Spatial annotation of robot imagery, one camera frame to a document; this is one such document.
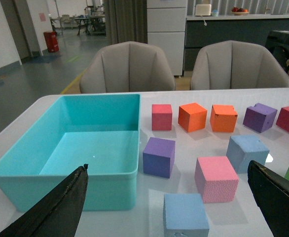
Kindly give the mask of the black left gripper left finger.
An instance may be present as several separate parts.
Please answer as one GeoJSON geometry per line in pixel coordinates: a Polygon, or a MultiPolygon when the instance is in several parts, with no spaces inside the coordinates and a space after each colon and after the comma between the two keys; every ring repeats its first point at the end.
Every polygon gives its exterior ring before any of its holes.
{"type": "Polygon", "coordinates": [[[0,237],[73,237],[83,211],[88,164],[79,166],[15,222],[0,237]]]}

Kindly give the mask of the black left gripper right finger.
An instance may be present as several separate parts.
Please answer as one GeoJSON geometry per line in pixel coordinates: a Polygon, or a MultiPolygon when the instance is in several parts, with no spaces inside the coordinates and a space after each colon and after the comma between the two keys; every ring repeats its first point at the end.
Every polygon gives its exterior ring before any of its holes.
{"type": "Polygon", "coordinates": [[[248,184],[273,236],[289,237],[289,181],[252,160],[248,184]]]}

